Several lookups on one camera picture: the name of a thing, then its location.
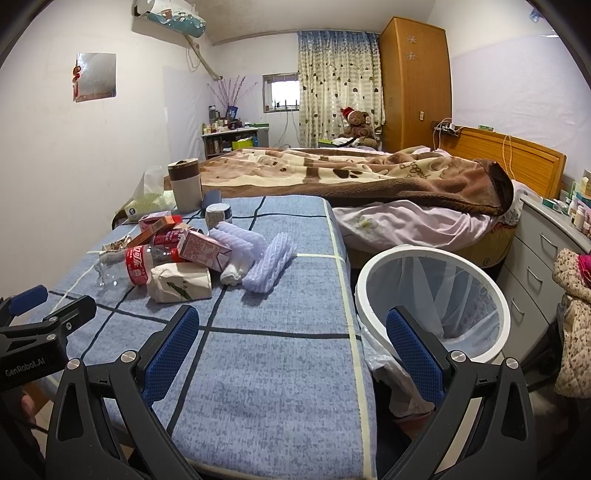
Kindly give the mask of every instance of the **blue gripper pad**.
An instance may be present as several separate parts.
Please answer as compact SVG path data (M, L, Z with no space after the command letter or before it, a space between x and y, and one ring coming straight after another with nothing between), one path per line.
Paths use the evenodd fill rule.
M145 370L142 397L149 407L162 400L199 333L199 314L190 307Z
M388 312L386 332L423 400L439 406L445 396L441 369L406 320L395 309Z
M38 285L12 297L10 299L8 311L10 312L10 315L18 317L46 301L47 289L43 285Z

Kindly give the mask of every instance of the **metal screw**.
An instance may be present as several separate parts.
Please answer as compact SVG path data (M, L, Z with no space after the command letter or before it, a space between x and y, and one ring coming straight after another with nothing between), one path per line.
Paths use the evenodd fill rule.
M517 370L517 368L519 368L519 362L514 358L508 358L507 360L505 360L505 363L509 368L512 368L513 370Z
M452 352L452 360L461 364L462 362L466 361L466 354L459 350L454 350Z
M123 355L121 355L121 361L125 364L133 362L135 360L136 354L132 350L128 350Z
M80 366L80 360L77 358L73 358L68 362L68 370L75 370Z

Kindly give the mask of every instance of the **santa hat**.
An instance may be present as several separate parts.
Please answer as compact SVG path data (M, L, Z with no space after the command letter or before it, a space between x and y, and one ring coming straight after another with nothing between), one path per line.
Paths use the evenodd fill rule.
M340 112L345 117L345 120L349 121L349 115L352 114L355 110L353 110L350 106L343 108Z

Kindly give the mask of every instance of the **wooden wardrobe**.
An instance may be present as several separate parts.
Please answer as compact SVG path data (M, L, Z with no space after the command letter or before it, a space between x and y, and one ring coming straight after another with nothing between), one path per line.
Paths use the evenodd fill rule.
M445 30L394 17L379 38L386 122L383 150L433 146L431 122L452 116Z

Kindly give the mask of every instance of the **headboard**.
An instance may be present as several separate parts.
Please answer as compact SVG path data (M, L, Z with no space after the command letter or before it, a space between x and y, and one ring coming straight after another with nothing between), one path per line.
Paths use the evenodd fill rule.
M515 175L515 180L525 183L543 197L558 198L566 155L516 137L511 137L510 145L509 137L504 134L463 127L459 137L442 134L440 148L455 157L468 160L494 160L503 167L510 178L513 179ZM513 160L509 162L511 151Z

